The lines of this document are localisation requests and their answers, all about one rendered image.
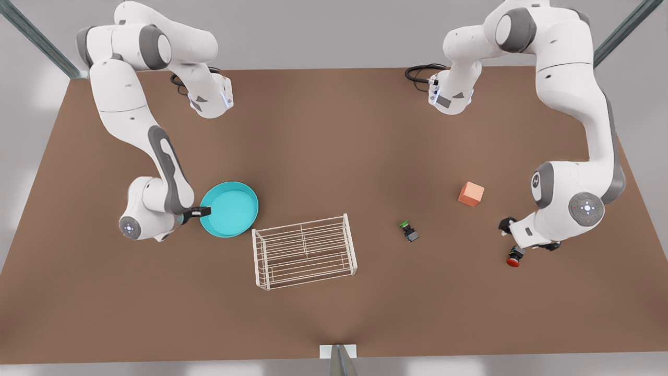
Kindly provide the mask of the teal round plate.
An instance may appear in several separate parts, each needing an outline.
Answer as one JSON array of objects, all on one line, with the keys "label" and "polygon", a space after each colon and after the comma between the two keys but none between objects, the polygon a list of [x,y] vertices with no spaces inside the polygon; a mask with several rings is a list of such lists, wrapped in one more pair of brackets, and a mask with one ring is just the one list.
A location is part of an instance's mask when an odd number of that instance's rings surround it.
[{"label": "teal round plate", "polygon": [[259,210],[255,191],[241,182],[224,182],[211,188],[200,204],[211,214],[201,217],[203,228],[213,236],[231,238],[248,230]]}]

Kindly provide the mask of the orange cube block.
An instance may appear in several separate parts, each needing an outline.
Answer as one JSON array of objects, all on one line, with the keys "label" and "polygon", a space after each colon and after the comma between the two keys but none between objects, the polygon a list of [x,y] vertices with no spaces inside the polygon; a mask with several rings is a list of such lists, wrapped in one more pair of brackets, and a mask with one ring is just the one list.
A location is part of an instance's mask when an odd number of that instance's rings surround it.
[{"label": "orange cube block", "polygon": [[483,197],[484,187],[468,181],[461,188],[458,202],[464,203],[470,207],[477,206]]}]

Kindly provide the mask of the silver frame post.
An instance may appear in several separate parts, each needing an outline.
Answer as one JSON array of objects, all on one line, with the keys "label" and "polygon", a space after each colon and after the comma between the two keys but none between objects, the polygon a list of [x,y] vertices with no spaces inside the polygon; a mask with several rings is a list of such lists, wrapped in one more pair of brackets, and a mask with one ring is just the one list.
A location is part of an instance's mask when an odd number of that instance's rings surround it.
[{"label": "silver frame post", "polygon": [[78,69],[10,0],[0,0],[0,14],[69,79],[88,78],[88,72]]},{"label": "silver frame post", "polygon": [[593,67],[598,67],[664,0],[642,0],[594,51]]},{"label": "silver frame post", "polygon": [[329,359],[329,376],[358,376],[352,359],[357,358],[356,344],[319,346],[320,359]]}]

